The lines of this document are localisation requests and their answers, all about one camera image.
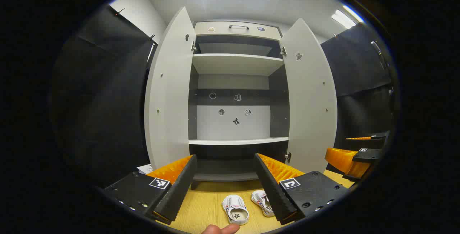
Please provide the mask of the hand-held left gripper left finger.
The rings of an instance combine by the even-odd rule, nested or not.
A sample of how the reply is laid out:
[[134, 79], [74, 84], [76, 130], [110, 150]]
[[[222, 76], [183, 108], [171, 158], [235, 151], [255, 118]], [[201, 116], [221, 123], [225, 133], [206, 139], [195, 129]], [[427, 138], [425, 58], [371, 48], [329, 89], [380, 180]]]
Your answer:
[[149, 174], [132, 172], [105, 188], [103, 194], [138, 216], [170, 225], [196, 171], [197, 156], [193, 154]]

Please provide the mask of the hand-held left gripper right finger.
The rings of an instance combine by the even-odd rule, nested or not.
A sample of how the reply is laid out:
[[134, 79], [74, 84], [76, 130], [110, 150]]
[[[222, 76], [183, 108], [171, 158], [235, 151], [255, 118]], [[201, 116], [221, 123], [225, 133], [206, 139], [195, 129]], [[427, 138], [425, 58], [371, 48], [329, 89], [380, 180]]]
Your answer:
[[312, 219], [351, 192], [319, 171], [303, 173], [259, 153], [254, 169], [281, 225]]

